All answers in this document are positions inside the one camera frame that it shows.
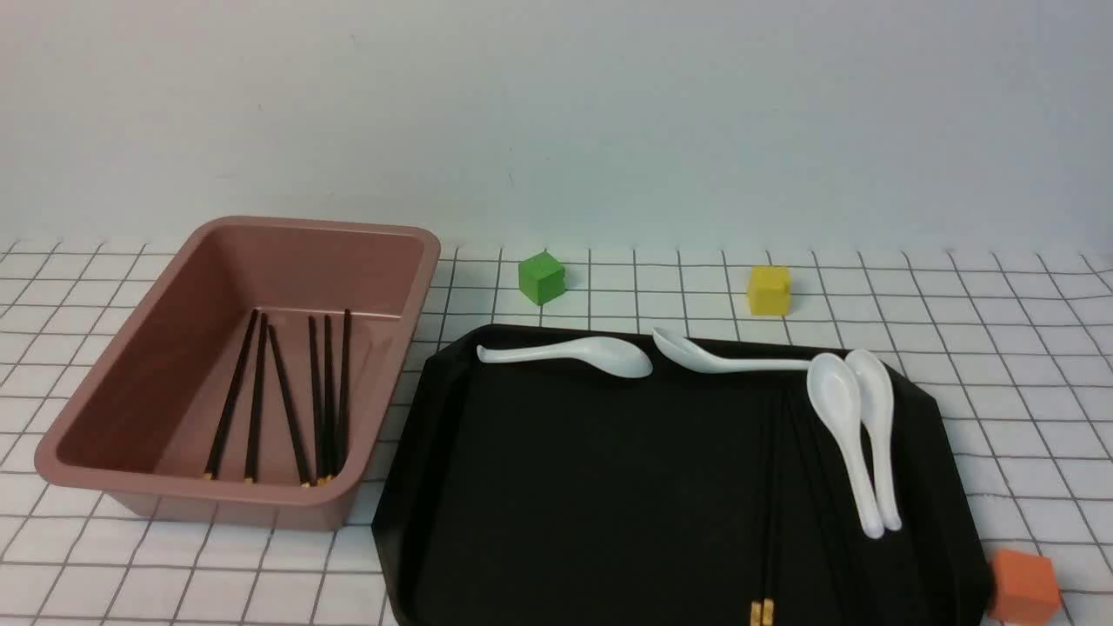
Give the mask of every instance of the wooden block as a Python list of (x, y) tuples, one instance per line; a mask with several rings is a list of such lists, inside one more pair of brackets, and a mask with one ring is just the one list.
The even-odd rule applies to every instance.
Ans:
[(751, 315), (788, 315), (788, 267), (760, 265), (750, 270), (747, 300)]
[(564, 266), (548, 252), (518, 264), (518, 288), (541, 306), (564, 293)]
[(1051, 559), (1016, 550), (997, 550), (989, 561), (996, 587), (989, 617), (1043, 626), (1060, 606)]

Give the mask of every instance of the chopsticks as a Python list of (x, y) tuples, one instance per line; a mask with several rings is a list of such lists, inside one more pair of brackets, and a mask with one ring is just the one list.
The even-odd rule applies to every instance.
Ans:
[(236, 358), (236, 369), (232, 373), (228, 395), (224, 399), (224, 410), (220, 411), (220, 421), (217, 422), (216, 433), (213, 436), (213, 447), (209, 449), (209, 458), (205, 463), (203, 478), (206, 480), (215, 479), (220, 472), (220, 459), (224, 458), (224, 446), (228, 442), (228, 431), (232, 430), (232, 414), (236, 411), (239, 388), (244, 384), (244, 368), (247, 364), (247, 353), (252, 346), (252, 335), (255, 333), (255, 322), (258, 317), (259, 310), (253, 309), (252, 317), (247, 321), (247, 332), (244, 333), (244, 343), (239, 346), (239, 356)]
[(750, 603), (750, 626), (772, 626), (777, 581), (780, 575), (780, 463), (778, 419), (761, 427), (762, 467), (765, 470), (765, 520), (761, 529), (761, 597)]
[(247, 457), (244, 482), (255, 482), (259, 475), (259, 430), (263, 427), (263, 381), (267, 362), (267, 314), (259, 317), (259, 342), (255, 352), (255, 387), (252, 389), (252, 421), (247, 424)]
[(314, 433), (317, 452), (317, 485), (336, 477), (347, 461), (348, 405), (351, 402), (352, 311), (344, 310), (341, 336), (339, 397), (336, 395), (336, 370), (333, 366), (333, 320), (325, 315), (324, 381), (317, 364), (317, 324), (309, 317), (309, 374), (314, 387)]
[(283, 362), (282, 351), (278, 349), (278, 335), (275, 334), (275, 327), (267, 324), (267, 332), (270, 334), (270, 349), (275, 353), (275, 369), (278, 371), (278, 388), (282, 389), (282, 401), (286, 407), (286, 426), (289, 428), (289, 440), (294, 446), (294, 462), (297, 463), (297, 478), (302, 482), (302, 487), (308, 487), (311, 485), (309, 466), (305, 462), (302, 429), (297, 426), (297, 413), (294, 412), (294, 400), (289, 394), (286, 363)]
[[(266, 380), (266, 346), (269, 339), (270, 348), (274, 352), (275, 371), (278, 375), (278, 388), (286, 413), (286, 427), (289, 430), (290, 446), (294, 451), (298, 482), (303, 487), (309, 487), (314, 485), (313, 472), (309, 470), (305, 442), (297, 421), (294, 393), (290, 389), (286, 361), (278, 344), (278, 333), (275, 326), (268, 322), (267, 314), (260, 313), (258, 309), (252, 311), (252, 315), (247, 322), (244, 340), (239, 346), (239, 354), (236, 358), (236, 366), (228, 385), (228, 393), (225, 397), (220, 419), (217, 422), (216, 432), (213, 437), (213, 446), (201, 476), (207, 480), (215, 480), (219, 475), (224, 451), (228, 442), (229, 432), (232, 431), (233, 417), (236, 412), (236, 403), (244, 383), (256, 325), (259, 327), (259, 336), (255, 351), (252, 408), (247, 424), (247, 448), (244, 458), (244, 481), (255, 483), (259, 480), (259, 452), (265, 397), (264, 383)], [(316, 485), (324, 485), (332, 480), (339, 473), (347, 460), (351, 404), (351, 368), (348, 361), (352, 352), (352, 312), (347, 309), (344, 310), (338, 398), (336, 395), (337, 382), (333, 354), (333, 323), (332, 317), (327, 314), (324, 315), (324, 326), (325, 345), (324, 363), (322, 364), (322, 355), (317, 343), (317, 322), (313, 315), (308, 317), (309, 387), (313, 402), (313, 446), (315, 452), (313, 461), (316, 469)], [(322, 381), (322, 369), (324, 370), (324, 381)]]

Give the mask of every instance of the orange cube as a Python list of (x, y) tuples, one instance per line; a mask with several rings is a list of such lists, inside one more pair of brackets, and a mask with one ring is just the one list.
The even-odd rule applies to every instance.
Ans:
[(1058, 612), (1058, 585), (1051, 559), (1016, 550), (997, 550), (989, 565), (996, 586), (989, 617), (1043, 626)]

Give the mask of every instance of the white wall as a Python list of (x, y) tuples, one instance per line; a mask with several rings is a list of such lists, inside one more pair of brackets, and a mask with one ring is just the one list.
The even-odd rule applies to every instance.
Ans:
[(2, 0), (0, 231), (1107, 250), (1110, 32), (1109, 0)]

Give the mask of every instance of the ceramic spoon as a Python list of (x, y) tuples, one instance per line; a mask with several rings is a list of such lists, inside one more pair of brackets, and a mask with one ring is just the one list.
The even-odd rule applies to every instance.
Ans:
[(653, 364), (640, 348), (612, 336), (585, 336), (561, 343), (512, 350), (491, 350), (476, 345), (475, 354), (484, 363), (577, 359), (608, 374), (624, 379), (646, 378), (653, 372)]
[(874, 452), (874, 489), (881, 521), (889, 530), (900, 530), (900, 513), (893, 491), (893, 381), (889, 372), (873, 352), (855, 350), (846, 355), (858, 387), (861, 389), (861, 423), (869, 432)]
[(701, 374), (770, 370), (802, 372), (808, 369), (809, 363), (799, 359), (723, 359), (696, 345), (688, 338), (660, 327), (653, 329), (653, 343), (670, 361)]
[(885, 532), (885, 526), (861, 453), (861, 400), (854, 372), (838, 356), (819, 354), (808, 368), (808, 398), (843, 453), (861, 530), (870, 539), (877, 539)]

